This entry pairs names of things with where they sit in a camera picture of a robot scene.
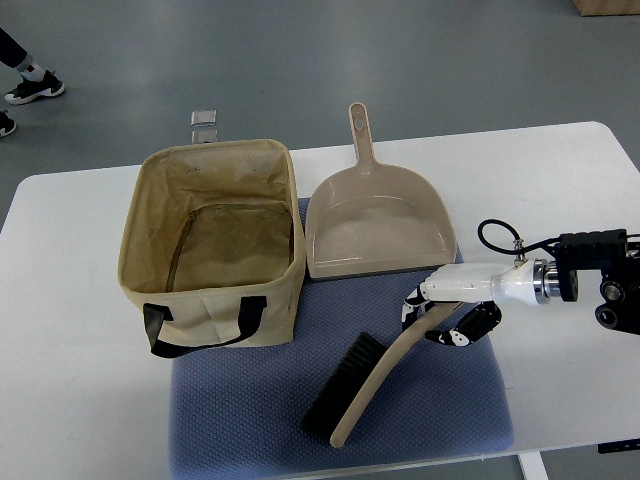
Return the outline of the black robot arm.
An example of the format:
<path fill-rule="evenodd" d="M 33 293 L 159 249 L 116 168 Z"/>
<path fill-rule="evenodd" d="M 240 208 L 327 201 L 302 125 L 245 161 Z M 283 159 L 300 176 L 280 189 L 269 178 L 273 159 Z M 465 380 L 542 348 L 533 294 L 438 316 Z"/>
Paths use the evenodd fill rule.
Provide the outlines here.
<path fill-rule="evenodd" d="M 527 244 L 510 224 L 498 219 L 477 228 L 488 249 L 524 261 L 533 251 L 544 251 L 548 262 L 535 261 L 534 292 L 538 299 L 558 297 L 572 303 L 579 296 L 579 275 L 589 272 L 599 290 L 596 321 L 606 329 L 639 333 L 639 235 L 625 229 L 563 233 Z"/>

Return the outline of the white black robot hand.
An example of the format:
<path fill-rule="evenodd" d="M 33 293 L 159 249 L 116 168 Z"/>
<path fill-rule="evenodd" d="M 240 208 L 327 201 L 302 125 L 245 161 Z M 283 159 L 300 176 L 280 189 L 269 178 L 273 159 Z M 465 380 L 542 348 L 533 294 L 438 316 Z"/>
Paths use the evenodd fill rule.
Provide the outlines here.
<path fill-rule="evenodd" d="M 514 300 L 537 305 L 534 263 L 520 267 L 496 263 L 461 263 L 440 267 L 404 300 L 403 333 L 397 343 L 408 350 L 421 338 L 456 347 L 468 346 L 499 324 L 499 306 Z M 465 304 L 472 304 L 459 323 L 447 331 L 436 327 Z"/>

